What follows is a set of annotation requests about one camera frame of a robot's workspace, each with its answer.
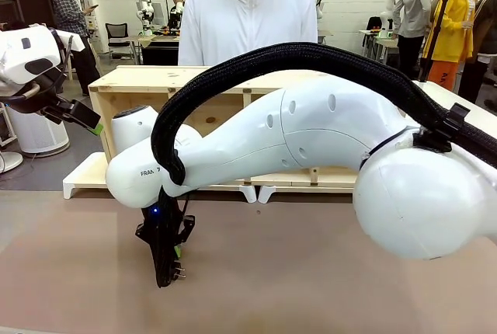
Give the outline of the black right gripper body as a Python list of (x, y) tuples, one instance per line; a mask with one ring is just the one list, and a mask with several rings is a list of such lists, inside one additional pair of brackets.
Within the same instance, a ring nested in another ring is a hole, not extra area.
[(153, 204), (143, 208), (142, 214), (140, 224), (155, 226), (156, 249), (174, 248), (176, 242), (186, 242), (195, 226), (195, 216), (186, 214), (186, 208), (180, 209), (176, 204)]

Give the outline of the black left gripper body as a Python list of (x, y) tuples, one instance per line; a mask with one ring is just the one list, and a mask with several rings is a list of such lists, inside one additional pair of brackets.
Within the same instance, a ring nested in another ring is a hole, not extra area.
[(61, 72), (48, 72), (26, 83), (13, 96), (6, 97), (6, 105), (19, 113), (38, 113), (60, 124), (66, 120), (64, 113), (71, 108), (71, 102), (59, 96), (67, 76)]

